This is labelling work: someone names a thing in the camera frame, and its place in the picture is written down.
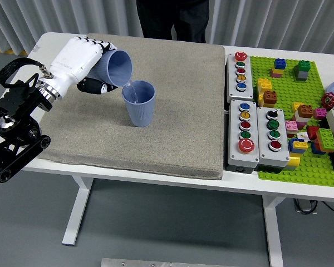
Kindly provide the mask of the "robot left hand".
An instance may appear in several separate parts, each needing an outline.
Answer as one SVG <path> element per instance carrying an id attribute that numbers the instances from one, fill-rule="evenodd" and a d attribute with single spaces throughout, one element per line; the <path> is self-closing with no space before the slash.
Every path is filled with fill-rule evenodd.
<path id="1" fill-rule="evenodd" d="M 57 98 L 63 98 L 72 85 L 91 94 L 102 94 L 116 88 L 112 82 L 104 81 L 91 70 L 102 57 L 117 47 L 110 42 L 74 37 L 58 53 L 50 65 L 51 78 L 41 78 L 42 85 Z"/>

